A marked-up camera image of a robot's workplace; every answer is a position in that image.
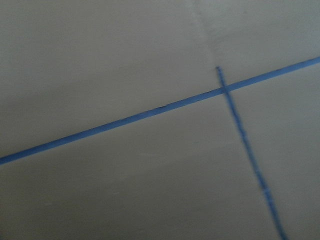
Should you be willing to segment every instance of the gray surface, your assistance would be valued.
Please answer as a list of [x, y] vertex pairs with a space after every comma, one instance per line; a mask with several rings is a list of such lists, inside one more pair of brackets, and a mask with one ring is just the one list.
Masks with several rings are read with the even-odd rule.
[[0, 16], [1, 156], [219, 87], [184, 1], [10, 0]]
[[[1, 2], [0, 156], [320, 56], [318, 0]], [[319, 66], [232, 94], [292, 240], [320, 238]], [[223, 96], [0, 166], [5, 240], [277, 239]]]
[[218, 96], [1, 166], [5, 239], [277, 239], [226, 109]]
[[319, 0], [198, 0], [196, 6], [229, 84], [320, 55]]
[[232, 92], [292, 240], [320, 236], [320, 67]]

